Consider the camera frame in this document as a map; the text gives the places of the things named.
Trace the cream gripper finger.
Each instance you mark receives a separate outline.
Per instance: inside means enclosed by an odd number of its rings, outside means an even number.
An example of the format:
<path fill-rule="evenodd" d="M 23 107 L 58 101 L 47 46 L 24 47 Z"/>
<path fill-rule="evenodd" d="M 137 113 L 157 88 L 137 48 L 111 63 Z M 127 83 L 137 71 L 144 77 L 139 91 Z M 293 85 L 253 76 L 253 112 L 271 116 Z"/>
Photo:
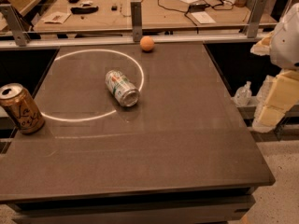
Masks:
<path fill-rule="evenodd" d="M 268 133 L 299 102 L 299 72 L 282 69 L 275 77 L 267 76 L 258 91 L 257 101 L 252 128 Z"/>
<path fill-rule="evenodd" d="M 250 52 L 252 54 L 258 55 L 258 56 L 264 56 L 270 54 L 270 43 L 272 40 L 274 32 L 270 32 L 267 34 L 262 40 L 257 42 L 255 45 L 253 45 L 250 49 Z"/>

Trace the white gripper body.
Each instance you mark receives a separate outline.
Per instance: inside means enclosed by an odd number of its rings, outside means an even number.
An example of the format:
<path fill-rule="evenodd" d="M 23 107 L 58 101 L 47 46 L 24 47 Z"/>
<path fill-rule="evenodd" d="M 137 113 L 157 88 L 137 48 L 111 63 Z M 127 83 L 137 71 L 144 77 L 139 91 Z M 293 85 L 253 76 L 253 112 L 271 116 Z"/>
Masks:
<path fill-rule="evenodd" d="M 273 31 L 270 60 L 282 69 L 299 68 L 299 4 L 294 4 Z"/>

